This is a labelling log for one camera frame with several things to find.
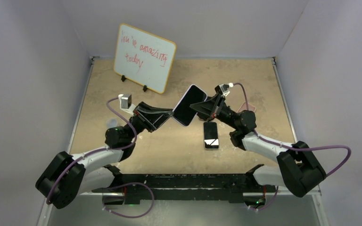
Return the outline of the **phone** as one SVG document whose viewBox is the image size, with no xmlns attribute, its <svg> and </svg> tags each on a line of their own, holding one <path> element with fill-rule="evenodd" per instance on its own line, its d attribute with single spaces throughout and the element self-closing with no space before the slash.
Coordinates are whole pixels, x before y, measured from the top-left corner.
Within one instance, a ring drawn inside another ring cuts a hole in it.
<svg viewBox="0 0 362 226">
<path fill-rule="evenodd" d="M 197 112 L 190 105 L 203 102 L 207 99 L 207 94 L 197 85 L 192 84 L 183 94 L 177 105 L 173 109 L 173 118 L 182 126 L 189 126 Z"/>
</svg>

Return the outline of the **black smartphone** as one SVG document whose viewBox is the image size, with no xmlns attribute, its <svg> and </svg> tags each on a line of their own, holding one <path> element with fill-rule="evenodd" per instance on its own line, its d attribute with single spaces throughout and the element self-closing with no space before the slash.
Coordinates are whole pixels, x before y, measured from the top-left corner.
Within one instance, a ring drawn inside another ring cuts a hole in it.
<svg viewBox="0 0 362 226">
<path fill-rule="evenodd" d="M 219 148 L 218 129 L 216 122 L 204 122 L 204 148 L 206 150 L 217 150 Z"/>
</svg>

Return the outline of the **pink phone case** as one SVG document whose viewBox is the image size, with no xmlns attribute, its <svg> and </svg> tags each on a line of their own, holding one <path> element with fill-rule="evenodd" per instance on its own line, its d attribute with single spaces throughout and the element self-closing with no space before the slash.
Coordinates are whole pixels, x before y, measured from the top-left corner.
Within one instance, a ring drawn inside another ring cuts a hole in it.
<svg viewBox="0 0 362 226">
<path fill-rule="evenodd" d="M 239 109 L 237 110 L 237 112 L 242 112 L 244 110 L 249 110 L 249 111 L 252 111 L 252 112 L 256 112 L 256 107 L 251 105 L 251 104 L 247 104 L 246 102 L 244 102 L 240 107 Z"/>
</svg>

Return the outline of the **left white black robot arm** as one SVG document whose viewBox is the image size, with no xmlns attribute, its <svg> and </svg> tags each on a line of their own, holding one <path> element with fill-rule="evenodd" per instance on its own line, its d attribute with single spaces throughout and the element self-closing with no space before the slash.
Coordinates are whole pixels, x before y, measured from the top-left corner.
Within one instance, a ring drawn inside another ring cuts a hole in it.
<svg viewBox="0 0 362 226">
<path fill-rule="evenodd" d="M 172 109 L 140 102 L 132 108 L 132 116 L 125 120 L 125 125 L 106 130 L 103 147 L 75 155 L 59 152 L 37 179 L 36 189 L 46 198 L 47 204 L 57 209 L 66 207 L 82 193 L 82 184 L 91 181 L 93 174 L 105 177 L 103 183 L 93 189 L 104 187 L 111 193 L 119 191 L 122 180 L 113 175 L 107 165 L 130 157 L 138 134 L 157 130 L 172 116 Z"/>
</svg>

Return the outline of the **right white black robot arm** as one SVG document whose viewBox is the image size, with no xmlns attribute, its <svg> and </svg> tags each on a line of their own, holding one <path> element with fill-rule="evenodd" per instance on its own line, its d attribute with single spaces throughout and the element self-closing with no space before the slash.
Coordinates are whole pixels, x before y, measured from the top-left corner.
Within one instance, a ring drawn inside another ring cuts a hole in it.
<svg viewBox="0 0 362 226">
<path fill-rule="evenodd" d="M 326 179 L 325 170 L 305 142 L 282 143 L 257 133 L 255 113 L 250 110 L 233 111 L 221 94 L 190 107 L 207 121 L 218 119 L 234 128 L 230 132 L 230 140 L 235 147 L 277 163 L 276 167 L 263 165 L 251 170 L 252 175 L 246 178 L 250 191 L 256 192 L 264 185 L 281 186 L 293 195 L 303 197 Z"/>
</svg>

